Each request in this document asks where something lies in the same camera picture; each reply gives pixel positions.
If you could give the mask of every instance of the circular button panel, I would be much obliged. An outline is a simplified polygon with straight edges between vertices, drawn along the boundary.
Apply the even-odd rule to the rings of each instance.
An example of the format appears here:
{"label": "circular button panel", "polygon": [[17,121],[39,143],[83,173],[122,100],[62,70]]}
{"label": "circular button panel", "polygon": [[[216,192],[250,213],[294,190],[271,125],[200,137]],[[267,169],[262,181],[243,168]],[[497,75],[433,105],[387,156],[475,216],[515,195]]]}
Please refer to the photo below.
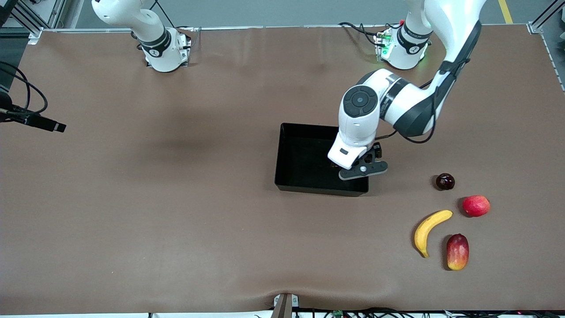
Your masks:
{"label": "circular button panel", "polygon": [[350,117],[368,115],[378,103],[377,93],[366,85],[351,87],[344,95],[344,110]]}

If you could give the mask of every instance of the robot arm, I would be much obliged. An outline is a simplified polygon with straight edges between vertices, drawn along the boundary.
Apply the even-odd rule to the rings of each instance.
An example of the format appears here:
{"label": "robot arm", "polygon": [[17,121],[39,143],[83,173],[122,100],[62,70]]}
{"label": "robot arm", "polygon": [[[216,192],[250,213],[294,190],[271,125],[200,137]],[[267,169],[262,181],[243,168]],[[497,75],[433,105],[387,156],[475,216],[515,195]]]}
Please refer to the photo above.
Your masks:
{"label": "robot arm", "polygon": [[[416,26],[419,19],[411,19],[414,25],[411,28],[425,30],[423,27],[428,25],[434,30],[446,49],[444,61],[427,89],[420,89],[385,69],[368,74],[366,80],[350,88],[341,101],[340,129],[328,153],[330,160],[351,169],[372,149],[379,118],[392,124],[405,137],[420,136],[432,128],[477,43],[481,32],[479,13],[485,2],[411,0],[412,8],[420,8],[422,23]],[[362,172],[358,178],[384,171]]]}
{"label": "robot arm", "polygon": [[130,28],[147,62],[159,72],[171,72],[188,62],[186,35],[166,28],[157,14],[141,7],[147,0],[92,0],[96,15],[109,25]]}

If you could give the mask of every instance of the black cable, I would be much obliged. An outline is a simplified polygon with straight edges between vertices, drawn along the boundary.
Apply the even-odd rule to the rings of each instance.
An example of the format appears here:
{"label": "black cable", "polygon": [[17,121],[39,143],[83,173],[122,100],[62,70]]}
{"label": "black cable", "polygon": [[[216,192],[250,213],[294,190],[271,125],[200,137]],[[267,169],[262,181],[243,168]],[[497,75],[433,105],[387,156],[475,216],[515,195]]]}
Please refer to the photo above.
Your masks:
{"label": "black cable", "polygon": [[432,95],[433,124],[432,124],[432,130],[429,132],[428,137],[426,137],[426,139],[424,139],[424,140],[414,140],[414,139],[410,139],[409,137],[406,137],[406,136],[403,136],[402,134],[400,134],[404,139],[408,140],[409,142],[411,142],[413,144],[425,144],[432,138],[433,133],[436,131],[436,97],[437,97],[437,87],[436,87],[436,90],[433,91],[433,95]]}
{"label": "black cable", "polygon": [[[338,25],[341,25],[341,26],[347,25],[347,26],[352,27],[352,28],[353,28],[355,31],[357,31],[357,32],[365,33],[365,32],[363,32],[363,30],[361,30],[360,28],[356,27],[353,23],[342,22],[342,23],[339,23]],[[373,36],[377,35],[377,33],[372,33],[372,32],[366,32],[365,34],[373,35]]]}
{"label": "black cable", "polygon": [[361,29],[363,30],[363,34],[365,34],[365,37],[367,38],[367,41],[369,41],[372,45],[378,46],[378,47],[380,47],[380,48],[384,48],[384,47],[385,47],[384,44],[376,43],[376,42],[374,42],[374,41],[369,37],[369,34],[368,34],[367,31],[365,30],[365,26],[363,25],[363,23],[361,23],[359,26],[360,26]]}
{"label": "black cable", "polygon": [[[425,83],[422,84],[419,88],[422,89],[422,88],[424,88],[424,87],[430,85],[430,84],[432,83],[432,81],[433,81],[433,79],[431,79],[431,80],[425,82]],[[388,134],[388,135],[384,135],[384,136],[379,136],[379,137],[375,138],[375,141],[392,137],[392,136],[394,136],[397,132],[398,132],[398,130],[395,129],[395,130],[392,132],[392,134]]]}
{"label": "black cable", "polygon": [[400,29],[402,27],[402,24],[399,24],[397,27],[391,25],[390,23],[385,23],[385,27],[389,27],[391,29]]}
{"label": "black cable", "polygon": [[[22,77],[24,80],[28,80],[28,78],[25,77],[25,74],[24,74],[19,68],[15,67],[14,65],[9,64],[9,63],[6,63],[6,62],[2,62],[2,61],[0,61],[0,64],[6,65],[6,66],[9,66],[9,67],[13,68],[18,74],[21,75],[21,77]],[[26,85],[25,85],[25,88],[26,88],[27,91],[28,91],[28,95],[27,95],[27,98],[26,98],[26,100],[25,100],[25,106],[24,106],[23,108],[24,108],[24,109],[27,109],[27,108],[29,107],[29,100],[31,99],[31,88],[30,88],[29,84],[26,84]]]}
{"label": "black cable", "polygon": [[[0,64],[2,65],[9,65],[11,67],[15,67],[9,63],[6,62],[2,62],[0,61]],[[45,111],[47,109],[47,97],[45,97],[45,95],[43,94],[43,92],[41,92],[35,85],[33,85],[32,83],[30,83],[29,81],[19,77],[17,74],[12,74],[6,70],[4,70],[3,68],[0,68],[0,71],[9,74],[10,76],[14,77],[15,79],[18,79],[20,81],[22,81],[23,83],[25,83],[26,85],[29,85],[31,88],[33,88],[40,96],[41,98],[43,98],[43,107],[38,110],[38,111],[7,111],[6,114],[8,115],[16,115],[16,116],[27,116],[27,115],[35,115],[35,114],[39,114],[42,113],[43,111]]]}
{"label": "black cable", "polygon": [[159,2],[157,2],[157,0],[155,0],[155,3],[159,6],[159,8],[161,8],[161,11],[163,12],[163,14],[165,15],[165,18],[167,18],[167,20],[169,21],[169,23],[171,23],[172,27],[175,27],[175,25],[173,24],[173,22],[169,19],[169,16],[167,15],[167,13],[165,12],[165,10],[163,9],[163,7],[161,6],[161,4]]}
{"label": "black cable", "polygon": [[545,8],[545,10],[532,22],[532,24],[535,24],[539,19],[541,19],[541,17],[549,11],[549,9],[551,9],[551,7],[553,7],[559,0],[555,0],[553,1],[552,4],[549,5],[549,7]]}
{"label": "black cable", "polygon": [[369,35],[370,35],[370,36],[376,36],[377,33],[368,32],[367,30],[365,30],[365,26],[363,25],[363,23],[359,24],[359,28],[356,27],[355,25],[349,23],[349,22],[342,22],[342,23],[340,23],[339,25],[341,25],[341,26],[343,26],[343,25],[348,25],[348,26],[352,27],[355,31],[364,34],[364,35],[365,35],[365,38],[367,38],[367,41],[369,41],[372,45],[375,45],[375,46],[384,48],[384,45],[383,45],[383,44],[376,43],[376,42],[374,42],[374,41],[369,37]]}

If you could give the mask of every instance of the wire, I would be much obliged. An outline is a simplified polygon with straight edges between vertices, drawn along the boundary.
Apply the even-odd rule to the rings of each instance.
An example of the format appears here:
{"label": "wire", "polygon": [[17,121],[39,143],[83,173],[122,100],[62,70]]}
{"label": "wire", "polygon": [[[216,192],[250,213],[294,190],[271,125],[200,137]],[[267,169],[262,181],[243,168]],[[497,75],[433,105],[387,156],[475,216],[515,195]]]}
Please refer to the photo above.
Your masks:
{"label": "wire", "polygon": [[[424,88],[424,87],[427,87],[427,86],[429,86],[429,85],[430,85],[430,84],[432,83],[432,81],[433,81],[433,79],[431,79],[431,80],[429,80],[429,81],[425,82],[424,84],[420,85],[420,87],[419,87],[419,88],[420,88],[420,89],[422,89],[422,88]],[[434,116],[434,121],[433,121],[433,124],[434,124],[434,126],[436,125],[436,119],[435,119],[435,116]],[[379,137],[375,138],[375,141],[377,141],[377,140],[382,140],[382,139],[386,139],[386,138],[389,138],[389,137],[392,137],[392,136],[394,136],[394,135],[395,135],[395,134],[396,134],[397,132],[398,132],[398,130],[396,130],[396,129],[395,129],[395,130],[394,130],[394,131],[392,132],[392,134],[388,134],[388,135],[383,135],[383,136],[379,136]]]}
{"label": "wire", "polygon": [[[13,66],[12,64],[6,63],[6,62],[0,61],[0,64],[10,66],[10,67],[16,69],[15,66]],[[44,103],[43,107],[38,111],[7,111],[6,114],[16,115],[16,116],[27,116],[27,115],[35,115],[35,114],[42,113],[43,111],[45,111],[47,109],[47,97],[45,97],[43,92],[41,92],[35,85],[28,82],[27,79],[24,79],[23,77],[19,77],[19,76],[17,76],[17,74],[10,73],[10,72],[4,70],[3,68],[0,68],[0,71],[4,72],[6,74],[9,74],[10,76],[14,77],[15,79],[22,81],[23,83],[25,83],[25,85],[29,85],[29,87],[33,88],[33,90],[36,91],[41,96],[41,98],[43,98],[43,103]]]}
{"label": "wire", "polygon": [[175,27],[175,25],[173,24],[173,22],[171,21],[171,19],[169,18],[167,12],[165,11],[165,9],[163,9],[163,7],[161,6],[161,4],[159,3],[159,0],[155,0],[155,2],[153,2],[153,4],[151,5],[151,7],[149,7],[149,10],[153,10],[153,8],[155,7],[155,5],[157,5],[161,11],[163,12],[163,14],[165,15],[165,18],[167,18],[167,20],[169,21],[169,23],[171,24],[172,27],[174,28],[180,28],[180,27]]}
{"label": "wire", "polygon": [[165,9],[163,9],[163,7],[161,6],[161,4],[159,2],[157,2],[157,0],[155,0],[155,3],[159,6],[159,8],[161,8],[161,11],[163,12],[163,14],[165,15],[165,18],[167,18],[167,20],[169,21],[169,23],[171,23],[172,27],[175,27],[175,25],[173,24],[173,22],[169,19],[169,16],[167,15],[167,13],[165,12]]}
{"label": "wire", "polygon": [[342,22],[342,23],[339,23],[338,25],[341,25],[341,26],[347,25],[347,26],[349,26],[349,27],[352,27],[352,28],[353,28],[355,31],[357,31],[357,32],[361,32],[361,33],[365,33],[365,34],[373,35],[373,36],[377,35],[377,33],[364,32],[362,29],[356,27],[353,23]]}
{"label": "wire", "polygon": [[364,34],[365,37],[367,38],[367,41],[369,41],[372,45],[375,45],[375,46],[378,46],[378,47],[381,47],[381,48],[384,47],[383,44],[376,43],[369,37],[369,35],[370,36],[376,36],[377,33],[368,32],[367,30],[365,30],[365,26],[363,25],[363,23],[359,24],[359,27],[356,27],[354,24],[349,23],[349,22],[342,22],[339,25],[341,25],[341,26],[348,25],[348,26],[352,27],[355,31]]}
{"label": "wire", "polygon": [[400,29],[402,27],[402,24],[399,24],[398,26],[393,26],[390,23],[385,23],[385,27],[389,27],[391,29]]}
{"label": "wire", "polygon": [[[17,68],[16,66],[14,66],[14,65],[12,65],[12,64],[9,64],[9,63],[6,63],[6,62],[2,62],[2,61],[0,61],[0,63],[1,63],[2,65],[6,65],[6,66],[9,66],[9,67],[13,68],[18,74],[21,75],[21,77],[22,77],[24,80],[26,80],[26,81],[28,80],[28,78],[25,77],[24,73],[23,73],[19,68]],[[26,84],[25,87],[26,87],[26,89],[27,89],[27,91],[28,91],[28,95],[27,95],[27,99],[25,100],[25,106],[24,106],[24,108],[27,109],[28,106],[29,106],[29,100],[30,100],[30,98],[31,98],[31,89],[30,89],[29,84]]]}
{"label": "wire", "polygon": [[363,34],[365,34],[365,37],[367,38],[367,41],[369,41],[372,45],[378,46],[380,48],[384,48],[385,45],[384,44],[380,44],[380,43],[376,43],[374,42],[370,37],[369,34],[367,33],[367,31],[365,30],[365,26],[363,25],[363,23],[361,23],[359,25],[361,27],[361,29],[363,30]]}
{"label": "wire", "polygon": [[433,136],[433,133],[436,131],[436,97],[437,97],[437,87],[435,89],[435,91],[433,91],[433,95],[432,95],[432,116],[433,116],[433,124],[432,124],[432,130],[429,132],[428,137],[426,137],[426,139],[424,140],[414,140],[414,139],[410,139],[409,137],[403,136],[402,134],[400,134],[404,139],[408,140],[409,142],[413,143],[413,144],[425,144],[427,143]]}
{"label": "wire", "polygon": [[538,312],[535,311],[503,311],[500,313],[487,313],[487,312],[479,312],[479,313],[473,313],[473,312],[467,312],[467,311],[453,311],[452,313],[455,313],[457,315],[454,315],[453,318],[499,318],[502,315],[506,315],[506,314],[513,314],[513,315],[533,315],[537,318],[545,318],[545,315],[542,315]]}

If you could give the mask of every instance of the apple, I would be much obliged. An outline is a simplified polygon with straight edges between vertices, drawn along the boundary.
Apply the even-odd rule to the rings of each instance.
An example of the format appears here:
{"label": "apple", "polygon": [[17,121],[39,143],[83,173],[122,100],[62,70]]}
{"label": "apple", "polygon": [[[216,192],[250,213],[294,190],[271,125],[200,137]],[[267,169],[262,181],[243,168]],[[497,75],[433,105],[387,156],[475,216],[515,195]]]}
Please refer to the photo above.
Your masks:
{"label": "apple", "polygon": [[468,196],[463,200],[463,209],[471,217],[479,217],[490,210],[490,202],[482,195]]}

